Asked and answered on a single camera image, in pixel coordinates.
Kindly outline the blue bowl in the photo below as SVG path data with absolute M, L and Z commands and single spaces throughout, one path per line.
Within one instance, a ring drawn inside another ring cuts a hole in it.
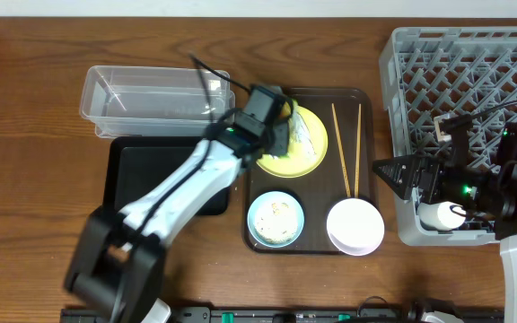
M 247 229 L 258 244 L 280 249 L 293 244 L 301 235 L 305 215 L 300 202 L 282 191 L 258 196 L 247 212 Z

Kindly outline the rice leftovers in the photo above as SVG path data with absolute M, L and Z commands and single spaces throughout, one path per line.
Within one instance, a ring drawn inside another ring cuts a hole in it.
M 296 210 L 286 202 L 267 202 L 258 209 L 254 226 L 259 237 L 267 243 L 286 243 L 298 230 Z

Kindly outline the white wrapper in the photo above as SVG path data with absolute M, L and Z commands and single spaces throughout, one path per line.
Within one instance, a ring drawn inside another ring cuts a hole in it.
M 313 160 L 317 155 L 310 130 L 298 112 L 294 112 L 290 119 L 290 143 L 294 146 L 295 153 L 303 155 L 309 160 Z

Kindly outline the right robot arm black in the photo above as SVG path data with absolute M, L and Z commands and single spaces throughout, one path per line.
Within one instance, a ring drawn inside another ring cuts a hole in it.
M 464 214 L 493 216 L 504 267 L 504 319 L 517 322 L 517 123 L 504 124 L 496 155 L 498 173 L 473 170 L 467 165 L 468 131 L 474 120 L 511 105 L 503 102 L 478 113 L 436 120 L 437 137 L 451 139 L 448 161 L 412 154 L 374 161 L 372 170 L 403 200 L 417 188 L 425 204 L 450 202 L 461 206 Z

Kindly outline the orange green snack wrapper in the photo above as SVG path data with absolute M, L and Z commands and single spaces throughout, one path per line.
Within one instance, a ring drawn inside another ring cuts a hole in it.
M 286 99 L 278 116 L 279 120 L 288 120 L 294 113 L 294 100 Z

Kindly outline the white cup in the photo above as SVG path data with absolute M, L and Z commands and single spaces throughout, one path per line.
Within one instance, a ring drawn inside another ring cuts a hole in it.
M 452 231 L 459 228 L 466 220 L 463 215 L 455 214 L 451 207 L 452 202 L 441 202 L 438 204 L 421 203 L 416 214 L 420 221 L 427 227 L 437 231 Z

